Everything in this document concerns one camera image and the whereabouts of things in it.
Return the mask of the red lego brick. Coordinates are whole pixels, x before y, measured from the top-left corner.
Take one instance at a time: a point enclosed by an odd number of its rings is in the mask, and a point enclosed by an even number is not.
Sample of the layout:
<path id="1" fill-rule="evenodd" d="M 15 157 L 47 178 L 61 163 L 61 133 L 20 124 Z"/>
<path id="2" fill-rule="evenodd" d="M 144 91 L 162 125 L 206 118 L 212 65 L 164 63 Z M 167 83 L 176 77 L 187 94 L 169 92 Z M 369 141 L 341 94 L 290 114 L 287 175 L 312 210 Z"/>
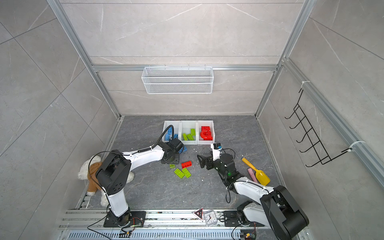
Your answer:
<path id="1" fill-rule="evenodd" d="M 201 126 L 201 130 L 202 131 L 210 131 L 211 128 L 210 128 L 210 126 Z"/>
<path id="2" fill-rule="evenodd" d="M 188 161 L 188 162 L 184 162 L 181 164 L 182 168 L 188 168 L 188 167 L 191 167 L 192 166 L 192 162 L 191 161 Z"/>

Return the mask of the red horseshoe magnet toy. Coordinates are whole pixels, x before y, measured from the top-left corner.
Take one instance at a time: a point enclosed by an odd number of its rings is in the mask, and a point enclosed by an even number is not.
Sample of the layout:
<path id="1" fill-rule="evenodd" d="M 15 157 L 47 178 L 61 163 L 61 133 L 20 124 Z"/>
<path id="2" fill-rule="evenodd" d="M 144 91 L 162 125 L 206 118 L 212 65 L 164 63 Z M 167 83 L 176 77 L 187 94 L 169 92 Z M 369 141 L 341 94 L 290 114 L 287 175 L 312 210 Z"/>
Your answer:
<path id="1" fill-rule="evenodd" d="M 212 135 L 211 131 L 201 131 L 200 136 L 203 139 L 203 141 L 212 141 L 213 140 L 213 135 Z"/>

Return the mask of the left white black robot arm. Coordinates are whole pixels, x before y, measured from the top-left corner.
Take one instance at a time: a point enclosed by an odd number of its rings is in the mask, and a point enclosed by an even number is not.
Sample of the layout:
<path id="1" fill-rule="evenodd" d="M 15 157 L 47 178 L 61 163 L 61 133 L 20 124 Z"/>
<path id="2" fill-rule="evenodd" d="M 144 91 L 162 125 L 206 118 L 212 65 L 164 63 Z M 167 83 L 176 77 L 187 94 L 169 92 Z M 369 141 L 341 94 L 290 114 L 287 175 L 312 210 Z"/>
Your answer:
<path id="1" fill-rule="evenodd" d="M 110 151 L 94 174 L 88 171 L 91 181 L 101 188 L 107 198 L 105 227 L 123 228 L 133 224 L 135 217 L 124 193 L 131 170 L 158 161 L 177 164 L 179 151 L 183 147 L 184 144 L 174 137 L 174 126 L 169 125 L 152 146 L 133 152 Z"/>

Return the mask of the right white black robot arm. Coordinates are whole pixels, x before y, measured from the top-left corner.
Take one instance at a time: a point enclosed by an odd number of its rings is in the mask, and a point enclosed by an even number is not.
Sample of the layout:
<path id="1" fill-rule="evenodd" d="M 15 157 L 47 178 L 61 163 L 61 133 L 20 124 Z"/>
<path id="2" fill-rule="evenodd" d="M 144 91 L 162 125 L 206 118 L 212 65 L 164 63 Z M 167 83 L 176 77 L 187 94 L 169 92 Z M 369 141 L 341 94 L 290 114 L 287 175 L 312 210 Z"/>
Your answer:
<path id="1" fill-rule="evenodd" d="M 209 157 L 197 158 L 202 169 L 217 171 L 227 189 L 226 201 L 231 201 L 231 193 L 249 198 L 237 207 L 235 217 L 227 217 L 235 228 L 260 224 L 270 228 L 277 239 L 291 240 L 309 225 L 309 218 L 286 187 L 268 187 L 250 180 L 237 171 L 234 156 L 219 143 L 211 145 L 211 152 Z"/>

